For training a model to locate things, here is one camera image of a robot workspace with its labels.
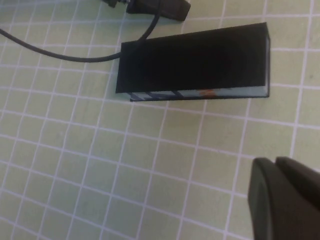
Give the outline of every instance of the white grid line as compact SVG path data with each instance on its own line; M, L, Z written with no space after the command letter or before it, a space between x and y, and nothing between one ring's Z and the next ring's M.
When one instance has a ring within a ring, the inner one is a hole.
M30 22L30 25L29 25L29 27L28 27L28 29L27 29L27 31L26 31L25 38L28 37L29 29L30 29L31 22L32 22L32 19L33 19L33 16L34 16L35 12L36 12L36 5L34 6L32 15L31 15L31 17L30 17L30 21L29 21L29 22ZM47 32L46 32L46 35L45 35L45 38L44 38L44 43L46 42L46 39L47 39L47 37L48 37L48 33L49 33L49 28L47 29ZM23 111L21 120L20 120L20 125L21 125L21 122L23 121L23 118L25 117L26 110L27 110L27 108L28 108L29 100L30 100L30 97L31 97L31 94L32 94L32 88L33 88L33 86L34 86L34 84L35 84L35 81L36 81L36 76L37 76L38 67L39 67L39 65L40 65L40 62L41 62L41 57L39 57L37 67L36 67L36 69L35 69L35 73L34 73L34 77L33 77L33 80L32 80L31 87L30 87L30 91L29 91L29 93L28 93L28 98L27 98L27 101L26 101L26 104L25 104L25 108L24 108L24 111ZM47 108L46 116L48 115L49 108L50 108L50 103L49 103L48 108ZM19 135L20 125L19 125L18 130L17 130L17 136ZM32 168L33 165L34 165L34 163L35 163L36 153L37 153L37 150L38 150L38 148L39 148L39 142L40 142L40 139L41 139L41 137L42 137L42 132L43 132L44 126L45 126L45 121L43 121L42 126L41 126L40 136L39 136L39 139L38 139L38 143L37 143L37 145L36 145L36 148L35 148L35 152L34 152L34 156L33 156L32 163L31 163L31 167L30 167L30 168ZM12 148L11 155L13 155L13 153L14 153L14 147ZM25 195L26 195L26 192L27 192L27 187L28 187L28 185L29 185L30 176L31 176L31 172L28 171L28 176L27 176L26 183L25 183L25 187L24 187L24 190L23 190L22 200L21 200L20 205L19 205L18 214L17 214L17 217L16 217L16 219L15 219L15 224L18 223L18 219L19 219L19 217L20 217L21 208L22 208L22 205L23 205L23 202L24 202L23 199L24 199L24 197L25 197ZM13 236L14 236L15 229L16 229L16 228L14 228L13 231L12 231L11 238L13 238Z
M160 145L160 139L161 139L162 131L163 131L163 128L164 128L168 107L169 107L169 101L166 102L165 109L164 109L164 112L163 112L163 118L162 118L162 122L161 122L161 126L160 126L159 135L158 135L158 138L156 140L157 143L156 143L156 148L155 148L155 152L154 152L154 156L153 156L153 161L152 161L152 167L151 167L151 171L150 171L149 181L148 181L148 185L147 185L145 196L144 196L144 201L143 201L140 221L139 221L139 225L138 225L138 229L137 229L137 233L136 233L136 238L135 238L136 240L140 239L142 223L143 223L143 219L144 219L144 215L145 215L145 211L146 211L146 207L147 207L147 201L148 201L148 197L149 197L149 191L150 191L150 188L151 188L152 177L153 177L153 174L155 173L155 166L156 166L156 160L157 160L157 155L158 155L158 150L159 150L159 145Z
M308 16L309 17L308 28L307 28L306 37L305 37L305 47L304 47L304 53L303 53L301 80L299 85L299 95L298 95L298 101L296 105L292 142L291 142L290 155L289 155L291 158L293 157L294 151L295 151L296 137L297 137L297 131L298 131L298 125L299 125L299 115L300 115L300 107L301 107L302 96L303 96L303 85L305 81L305 74L306 74L306 68L307 68L308 48L309 48L309 39L310 39L310 32L311 32L313 10L314 10L314 0L310 0L310 14Z
M54 19L54 15L55 15L55 10L56 10L56 7L57 5L55 4L54 7L53 7L53 10L52 10L52 15L51 15L51 18L50 18L50 22L53 21ZM49 24L48 28L47 28L47 32L46 32L46 36L44 38L44 44L46 44L47 42L47 39L48 39L48 35L49 35L49 32L50 32L50 27L51 25ZM40 56L39 58L39 62L38 62L38 68L40 67L40 62L41 62L41 59L42 59L43 56ZM41 139L43 138L43 130L45 128L45 124L46 122L48 121L48 115L49 115L49 112L50 112L50 107L51 107L51 104L52 104L52 101L53 101L53 98L54 98L54 91L57 87L57 82L58 82L58 78L59 78L59 75L61 73L61 67L62 67L62 62L60 62L60 67L58 69L58 73L57 73L57 76L55 78L55 82L54 82L54 86L53 86L53 90L52 92L50 92L50 100L49 100L49 103L48 103L48 107L47 107L47 111L45 113L45 117L44 117L44 122L43 122L43 125L42 125L42 128L41 128L41 131L40 131L40 137L39 137L39 142L36 146L36 150L35 150L35 153L34 153L34 159L33 159L33 162L32 162L32 166L31 166L31 169L33 168L34 166L34 163L36 161L36 156L37 156L37 151L39 149L39 146L40 146L40 142L41 142ZM52 181L52 184L51 184L51 188L50 188L50 191L49 191L49 195L48 195L48 199L46 201L46 204L49 205L49 201L50 201L50 198L51 198L51 194L52 194L52 191L53 191L53 187L54 187L54 183L55 183L55 178L53 178L53 181ZM41 224L40 224L40 227L39 227L39 231L38 231L38 234L37 234L37 240L39 240L40 236L41 236L41 232L42 232L42 229L43 229L43 225L44 225L44 221L45 221L45 216L47 214L47 207L44 208L44 211L43 211L43 215L42 215L42 219L41 219Z
M2 8L9 8L14 6L3 6ZM223 19L261 19L261 18L308 18L310 14L265 14L265 15L235 15L235 16L223 16ZM320 17L320 13L312 14L311 17ZM208 17L187 17L186 21L201 21L201 20L221 20L221 16L208 16ZM150 22L149 19L125 19L125 22ZM162 20L164 23L169 22L168 19ZM53 21L53 24L94 24L94 23L121 23L122 20L120 19L100 19L100 20L65 20L65 21ZM48 25L49 21L34 21L32 22L33 25ZM2 23L1 26L8 26L10 23ZM25 26L25 22L14 22L13 25L15 26Z
M227 0L224 0L223 1L223 7L222 7L222 13L221 13L221 17L220 17L220 22L219 22L219 26L218 26L219 29L222 27L222 23L223 23L223 19L224 19L224 16L225 16L225 11L226 11L226 5L227 5ZM194 172L194 168L195 168L195 164L196 164L197 152L198 152L198 149L199 149L201 130L202 130L202 126L203 126L203 122L204 122L204 118L205 118L205 113L206 113L206 110L207 110L207 103L208 103L208 100L204 100L203 109L202 109L202 113L201 113L201 120L200 120L199 129L198 129L198 133L197 133L195 150L194 150L194 154L193 154L193 159L192 159L191 169L190 169L190 173L189 173L187 188L186 188L185 197L184 197L183 206L182 206L182 213L181 213L179 228L178 228L178 231L177 231L177 234L176 234L176 240L180 240L181 230L182 230L182 226L183 226L183 218L185 217L190 185L192 183L192 175L193 175L193 172Z
M17 14L17 9L18 9L18 8L15 9L14 15L13 15L13 17L12 17L12 21L14 21L14 19L15 19L15 16L16 16L16 14ZM26 40L27 37L28 37L29 30L30 30L30 27L31 27L32 18L33 18L33 16L34 16L35 12L36 12L36 7L34 6L34 7L33 7L33 12L32 12L31 17L30 17L30 20L29 20L29 22L28 22L28 27L27 27L27 30L26 30L26 34L25 34L24 40ZM18 62L17 62L17 66L18 66L19 63L20 63L21 56L22 56L22 49L20 49L20 52L19 52L19 59L18 59ZM14 81L15 81L15 76L16 76L16 74L17 74L17 71L18 71L18 68L16 68L15 71L14 71L14 74L13 74L13 77L12 77L12 82L11 82L12 84L13 84ZM35 77L34 77L33 80L32 80L32 83L31 83L32 86L33 86L34 82L35 82ZM24 113L27 111L27 107L28 107L28 103L29 103L29 100L30 100L30 96L31 96L31 89L30 89L29 92L28 92L28 97L27 97L26 102L25 102L25 104L24 104L24 108L23 108L23 113L22 113L22 114L24 114ZM23 119L24 119L24 117L21 117L21 119L20 119L20 122L19 122L19 125L18 125L18 128L17 128L17 133L16 133L17 136L18 136L19 133L20 133L20 128L21 128ZM12 158L13 158L13 156L14 156L14 150L15 150L16 144L17 144L17 140L15 140L14 143L13 143L13 147L12 147L12 151L11 151L10 158L9 158L9 161L8 161L8 165L7 165L7 168L6 168L4 177L3 177L3 182L2 182L2 185L1 185L1 189L2 189L2 188L5 186L5 184L6 184L6 180L7 180L7 176L8 176L8 172L9 172L9 168L10 168L10 163L11 163ZM28 180L29 180L29 176L30 176L30 173L28 173L28 174L29 174L29 175L28 175L28 177L27 177L26 184L28 184ZM26 189L27 189L27 188L25 187L24 190L23 190L23 195L22 195L22 196L25 195ZM22 204L23 204L23 201L21 201L20 204L19 204L18 212L17 212L17 217L16 217L16 219L15 219L14 226L16 226L16 224L17 224L17 222L18 222L18 219L19 219L19 217L20 217L20 212L21 212ZM11 237L10 237L11 239L13 238L14 233L15 233L15 227L14 227L13 230L12 230Z
M124 12L123 16L122 16L120 28L119 28L119 35L118 35L118 39L117 39L117 45L120 45L121 34L122 34L122 29L123 29L123 26L124 26L124 23L125 23L125 19L126 19L126 13ZM112 63L112 67L111 67L112 70L116 67L115 62L116 61L113 61L113 63ZM109 81L108 81L108 84L107 84L108 86L109 86L110 81L111 81L111 76L109 77ZM105 89L104 99L106 99L106 97L107 97L108 86ZM108 202L108 204L106 206L106 210L105 210L105 213L104 213L104 217L103 217L103 221L102 221L102 227L106 226L108 213L109 213L110 205L111 205L111 200L112 200L112 197L114 197L114 190L115 190L116 181L117 181L117 177L118 177L118 171L119 171L122 155L123 155L124 148L125 148L125 143L126 143L126 140L127 140L127 134L128 134L129 124L130 124L130 121L131 121L131 116L132 116L133 109L134 109L134 103L131 103L131 109L130 109L129 117L128 117L128 120L127 120L127 123L126 123L126 127L125 127L125 132L124 132L123 142L122 142L122 146L121 146L121 150L120 150L120 155L119 155L119 159L118 159L118 162L116 164L116 169L115 169L115 173L114 173L113 183L112 183L112 187L111 187L111 195L109 197L109 202ZM100 117L101 117L102 111L103 111L103 108L101 108L101 111L100 111L99 121L97 123L97 129L96 129L95 135L98 132L98 128L99 128L99 125L100 125L100 119L101 119ZM100 231L100 236L99 236L100 239L102 239L103 234L104 234L104 230L102 228L101 231Z
M12 21L11 21L12 23L14 22L17 9L18 9L18 7L15 8L15 11L14 11L14 13L13 13ZM0 62L2 61L3 53L4 53L4 51L2 51L2 53L1 53L1 55L0 55ZM21 51L20 51L20 54L19 54L18 62L20 61L20 58L21 58ZM12 80L11 80L11 83L10 83L10 87L8 88L8 93L7 93L7 96L6 96L4 105L3 105L3 109L6 109L6 107L7 107L8 100L9 100L9 96L10 96L10 90L11 90L13 84L14 84L14 77L15 77L16 73L17 73L17 68L15 69L14 74L13 74L13 76L12 76ZM2 115L0 116L0 123L2 122L3 117L4 117L4 115L2 114ZM2 183L1 183L1 187L0 187L0 197L1 197L1 194L2 194L2 189L3 189L3 187L4 187L5 184L6 184L6 178L7 178L8 172L9 172L9 166L7 165L6 170L5 170L5 173L4 173L4 176L3 176L3 180L2 180Z

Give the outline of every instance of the black rectangular device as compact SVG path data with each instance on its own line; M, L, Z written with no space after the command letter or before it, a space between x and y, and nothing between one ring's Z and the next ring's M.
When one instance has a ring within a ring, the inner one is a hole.
M266 98L270 38L257 23L121 45L116 93L131 101Z

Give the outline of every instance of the grid pattern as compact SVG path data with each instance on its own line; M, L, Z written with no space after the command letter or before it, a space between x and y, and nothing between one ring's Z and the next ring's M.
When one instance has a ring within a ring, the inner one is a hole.
M320 1L191 0L151 37L267 22L271 97L130 103L118 62L70 63L0 37L0 232L7 240L249 240L252 159L320 170ZM109 55L152 16L99 0L0 0L41 48Z

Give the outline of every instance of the black connector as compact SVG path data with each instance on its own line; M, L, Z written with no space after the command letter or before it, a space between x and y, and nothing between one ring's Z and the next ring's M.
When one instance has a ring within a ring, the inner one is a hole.
M127 4L128 14L151 14L154 15L158 9L159 0L103 0L111 8L119 3ZM183 22L186 20L190 10L190 3L186 0L163 0L161 16Z

